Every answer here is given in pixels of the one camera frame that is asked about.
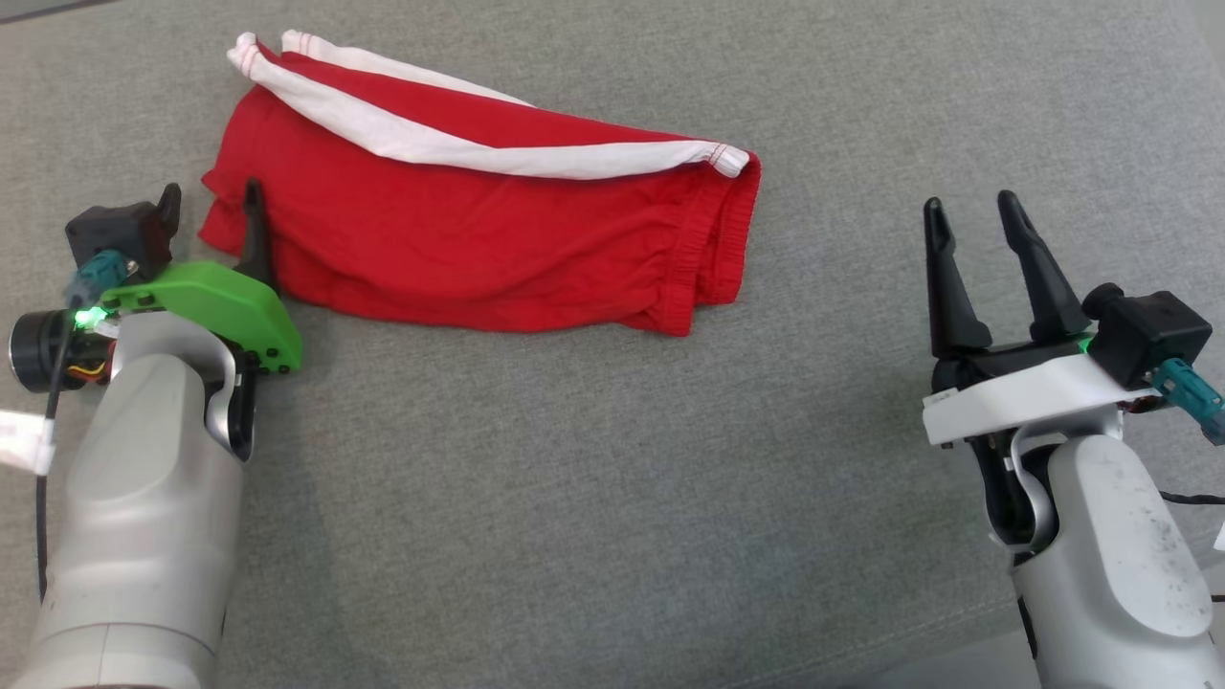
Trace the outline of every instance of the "green 3d-printed part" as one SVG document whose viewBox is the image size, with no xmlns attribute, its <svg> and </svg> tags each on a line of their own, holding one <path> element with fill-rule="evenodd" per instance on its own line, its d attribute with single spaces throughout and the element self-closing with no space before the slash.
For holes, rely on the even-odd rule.
<svg viewBox="0 0 1225 689">
<path fill-rule="evenodd" d="M 301 368 L 303 337 L 267 284 L 213 261 L 170 264 L 146 284 L 102 295 L 107 310 L 165 309 L 260 356 L 261 365 Z"/>
</svg>

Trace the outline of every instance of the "white trim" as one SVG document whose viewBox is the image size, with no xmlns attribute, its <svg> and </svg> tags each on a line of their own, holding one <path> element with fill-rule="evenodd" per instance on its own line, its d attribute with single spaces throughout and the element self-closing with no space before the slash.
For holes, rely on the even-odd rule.
<svg viewBox="0 0 1225 689">
<path fill-rule="evenodd" d="M 390 76 L 401 81 L 415 81 L 417 83 L 437 86 L 451 91 L 461 91 L 474 96 L 484 96 L 485 98 L 506 101 L 507 103 L 518 103 L 519 105 L 527 105 L 528 108 L 535 107 L 524 101 L 519 101 L 513 96 L 494 91 L 492 88 L 486 88 L 470 81 L 447 76 L 432 70 L 418 67 L 415 65 L 409 65 L 408 63 L 398 63 L 390 58 L 376 55 L 369 50 L 363 50 L 360 48 L 338 48 L 317 36 L 303 33 L 300 31 L 289 29 L 281 34 L 281 51 L 299 53 L 311 58 L 312 60 L 328 63 L 347 70 Z"/>
<path fill-rule="evenodd" d="M 611 179 L 703 162 L 725 177 L 737 177 L 748 164 L 748 153 L 714 141 L 492 148 L 388 113 L 273 65 L 260 53 L 254 33 L 240 36 L 227 56 L 244 76 L 306 119 L 393 161 L 556 179 Z"/>
</svg>

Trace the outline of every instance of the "red fabric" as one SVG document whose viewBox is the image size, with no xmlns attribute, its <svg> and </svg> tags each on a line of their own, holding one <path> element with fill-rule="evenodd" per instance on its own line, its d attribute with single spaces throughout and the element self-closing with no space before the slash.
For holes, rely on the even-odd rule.
<svg viewBox="0 0 1225 689">
<path fill-rule="evenodd" d="M 320 63 L 276 64 L 407 119 L 495 147 L 684 139 Z M 292 295 L 359 316 L 534 332 L 616 321 L 684 336 L 697 304 L 735 300 L 760 181 L 687 164 L 562 180 L 375 156 L 262 87 L 238 104 L 205 185 L 200 235 L 241 251 L 249 177 Z"/>
</svg>

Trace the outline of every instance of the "gray couch cushion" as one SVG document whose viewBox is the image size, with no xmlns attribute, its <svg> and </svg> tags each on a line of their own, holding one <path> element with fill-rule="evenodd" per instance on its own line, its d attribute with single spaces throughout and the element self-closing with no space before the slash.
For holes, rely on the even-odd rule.
<svg viewBox="0 0 1225 689">
<path fill-rule="evenodd" d="M 61 228 L 208 169 L 285 28 L 544 107 L 757 151 L 740 303 L 686 340 L 368 322 L 292 304 L 265 386 L 222 685 L 816 687 L 1018 624 L 969 451 L 926 446 L 920 208 L 1001 341 L 1029 322 L 993 199 L 1084 294 L 1225 324 L 1225 88 L 1181 5 L 126 0 L 0 27 L 0 324 L 54 306 Z M 211 255 L 198 243 L 180 253 Z M 1225 338 L 1200 368 L 1225 384 Z M 42 400 L 0 381 L 0 405 Z M 62 484 L 97 391 L 65 400 Z M 1225 485 L 1178 414 L 1159 485 Z M 0 683 L 37 614 L 32 479 L 0 474 Z M 53 499 L 53 517 L 55 501 Z M 1205 552 L 1220 514 L 1178 510 Z"/>
</svg>

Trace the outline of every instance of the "folded clothing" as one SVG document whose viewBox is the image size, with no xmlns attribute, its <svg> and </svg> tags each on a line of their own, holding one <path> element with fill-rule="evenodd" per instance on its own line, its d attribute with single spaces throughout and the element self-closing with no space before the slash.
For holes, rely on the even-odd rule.
<svg viewBox="0 0 1225 689">
<path fill-rule="evenodd" d="M 230 61 L 256 86 L 205 185 L 232 254 L 258 178 L 289 294 L 359 316 L 534 332 L 622 322 L 684 336 L 736 298 L 761 177 L 718 143 L 534 108 L 287 32 Z"/>
</svg>

